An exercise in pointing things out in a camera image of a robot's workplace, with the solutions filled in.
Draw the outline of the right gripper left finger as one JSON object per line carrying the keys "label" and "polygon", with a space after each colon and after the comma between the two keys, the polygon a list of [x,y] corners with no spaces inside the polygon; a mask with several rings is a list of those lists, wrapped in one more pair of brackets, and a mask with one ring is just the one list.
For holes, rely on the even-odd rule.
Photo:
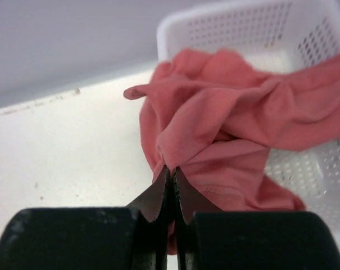
{"label": "right gripper left finger", "polygon": [[0,269],[166,269],[170,172],[127,206],[27,208],[0,238]]}

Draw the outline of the salmon pink t shirt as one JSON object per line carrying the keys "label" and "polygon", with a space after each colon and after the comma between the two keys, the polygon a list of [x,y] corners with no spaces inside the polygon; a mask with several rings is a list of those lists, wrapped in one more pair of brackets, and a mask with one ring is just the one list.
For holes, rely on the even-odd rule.
{"label": "salmon pink t shirt", "polygon": [[180,167],[225,211],[305,210],[264,174],[271,149],[303,151],[340,139],[340,54],[290,74],[254,69],[225,49],[192,49],[157,65],[144,98],[140,142],[158,176]]}

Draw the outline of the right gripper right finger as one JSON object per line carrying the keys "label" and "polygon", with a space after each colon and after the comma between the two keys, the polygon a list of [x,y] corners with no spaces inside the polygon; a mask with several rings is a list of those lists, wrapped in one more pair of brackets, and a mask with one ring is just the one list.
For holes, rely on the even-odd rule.
{"label": "right gripper right finger", "polygon": [[309,211],[222,211],[173,174],[179,269],[340,269],[323,220]]}

